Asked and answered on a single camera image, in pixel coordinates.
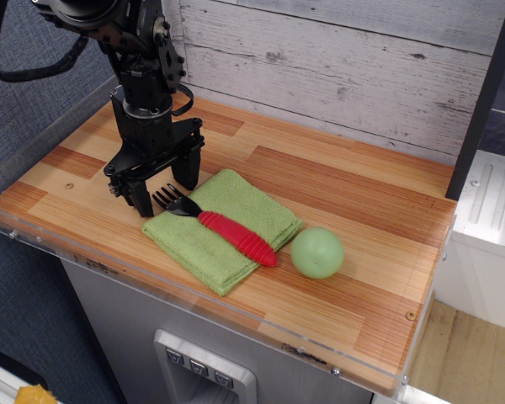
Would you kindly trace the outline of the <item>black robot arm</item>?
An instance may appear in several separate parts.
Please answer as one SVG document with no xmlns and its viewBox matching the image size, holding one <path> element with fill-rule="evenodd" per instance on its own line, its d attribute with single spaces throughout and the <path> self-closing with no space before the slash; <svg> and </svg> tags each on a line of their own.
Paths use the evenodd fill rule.
<svg viewBox="0 0 505 404">
<path fill-rule="evenodd" d="M 37 1 L 45 20 L 98 42 L 119 82 L 110 95 L 122 146 L 104 168 L 109 190 L 140 216 L 153 215 L 147 179 L 170 167 L 192 190 L 199 181 L 204 138 L 199 118 L 181 120 L 191 103 L 173 107 L 184 58 L 175 50 L 159 1 Z"/>
</svg>

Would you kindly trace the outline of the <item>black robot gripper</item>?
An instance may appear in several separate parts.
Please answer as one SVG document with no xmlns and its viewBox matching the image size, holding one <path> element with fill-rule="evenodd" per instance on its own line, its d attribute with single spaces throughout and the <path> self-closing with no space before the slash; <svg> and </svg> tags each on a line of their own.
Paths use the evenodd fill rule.
<svg viewBox="0 0 505 404">
<path fill-rule="evenodd" d="M 111 93 L 111 104 L 122 146 L 107 163 L 110 192 L 123 196 L 141 217 L 153 217 L 147 179 L 170 167 L 173 178 L 186 189 L 199 181 L 201 148 L 205 138 L 200 134 L 200 118 L 174 121 L 174 115 L 187 112 L 189 102 L 173 110 L 173 97 L 165 95 L 155 109 L 142 109 L 129 104 L 123 88 Z"/>
</svg>

